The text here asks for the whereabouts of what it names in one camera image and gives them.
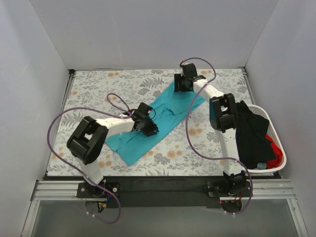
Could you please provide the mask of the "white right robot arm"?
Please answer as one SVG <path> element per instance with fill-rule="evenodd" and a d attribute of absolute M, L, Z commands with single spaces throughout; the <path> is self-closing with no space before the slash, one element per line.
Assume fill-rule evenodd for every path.
<path fill-rule="evenodd" d="M 213 87 L 203 75 L 198 75 L 193 63 L 181 63 L 182 73 L 174 75 L 175 92 L 194 92 L 209 104 L 209 120 L 221 144 L 227 176 L 239 175 L 243 167 L 238 163 L 236 143 L 237 106 L 231 93 L 225 94 Z"/>

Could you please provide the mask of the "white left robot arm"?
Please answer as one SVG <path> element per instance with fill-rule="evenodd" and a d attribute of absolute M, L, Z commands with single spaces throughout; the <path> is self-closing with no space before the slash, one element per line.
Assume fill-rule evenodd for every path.
<path fill-rule="evenodd" d="M 79 161 L 84 179 L 90 184 L 88 191 L 93 197 L 101 197 L 105 191 L 98 157 L 107 138 L 122 133 L 140 131 L 145 136 L 158 133 L 158 126 L 150 118 L 152 107 L 141 103 L 118 118 L 93 119 L 84 117 L 67 141 L 67 148 Z"/>

